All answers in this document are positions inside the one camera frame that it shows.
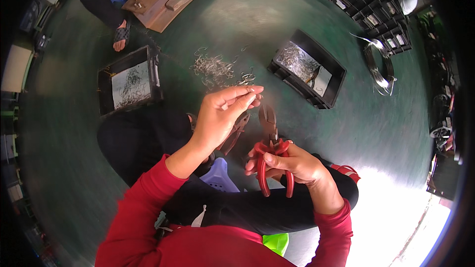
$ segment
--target red sleeve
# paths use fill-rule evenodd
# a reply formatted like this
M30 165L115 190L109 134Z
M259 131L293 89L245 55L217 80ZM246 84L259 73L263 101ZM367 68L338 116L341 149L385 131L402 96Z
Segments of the red sleeve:
M172 175L163 158L125 193L105 241L97 251L95 266L157 266L154 223L162 206L187 181Z
M307 267L344 267L352 244L352 220L350 218L350 203L336 214L315 214L315 223L320 230L320 241L312 261Z

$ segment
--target wire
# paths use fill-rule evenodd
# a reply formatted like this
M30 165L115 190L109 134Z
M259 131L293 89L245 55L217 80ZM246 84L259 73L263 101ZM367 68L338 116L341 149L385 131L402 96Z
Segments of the wire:
M374 81L373 86L381 95L391 96L392 91L394 89L394 82L398 79L394 77L394 68L392 67L389 52L384 48L383 44L376 38L369 40L367 38L354 35L353 33L350 34L368 42L368 44L364 48L364 56L366 57L366 62L368 64L371 77ZM376 65L372 50L373 46L380 52L381 56L383 57L384 66L386 67L387 72L386 77L383 77L378 66Z

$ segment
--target black slide sandal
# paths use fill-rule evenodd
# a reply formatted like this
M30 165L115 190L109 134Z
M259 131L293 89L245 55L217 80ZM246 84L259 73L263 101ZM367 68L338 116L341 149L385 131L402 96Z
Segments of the black slide sandal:
M125 28L116 29L116 34L114 35L114 44L116 42L119 42L125 39L124 48L129 43L129 39L130 39L130 19L126 19L126 21L127 21L127 24L125 25Z

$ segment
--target pliers handle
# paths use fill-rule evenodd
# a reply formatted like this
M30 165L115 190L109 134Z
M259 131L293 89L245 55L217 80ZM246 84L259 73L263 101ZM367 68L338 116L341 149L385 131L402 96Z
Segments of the pliers handle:
M259 186L261 187L262 194L265 197L270 196L270 189L267 185L267 180L265 179L265 161L264 161L264 153L271 153L276 156L280 157L288 157L289 154L287 153L287 149L289 148L289 142L284 142L281 138L279 138L275 148L272 148L264 143L264 140L258 142L254 145L254 150L259 153L258 156L258 181ZM286 170L285 175L287 176L287 194L286 197L290 198L294 195L294 175Z

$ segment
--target red long-sleeve shirt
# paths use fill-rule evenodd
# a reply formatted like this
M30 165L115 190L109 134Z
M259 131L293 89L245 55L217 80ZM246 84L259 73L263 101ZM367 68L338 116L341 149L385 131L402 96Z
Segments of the red long-sleeve shirt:
M165 166L167 156L144 173L119 201L119 210L96 267L294 266L262 244L262 236L229 226L182 226L157 242L154 223L162 206L183 185ZM334 215L315 213L320 242L307 266L345 266L353 236L350 204Z

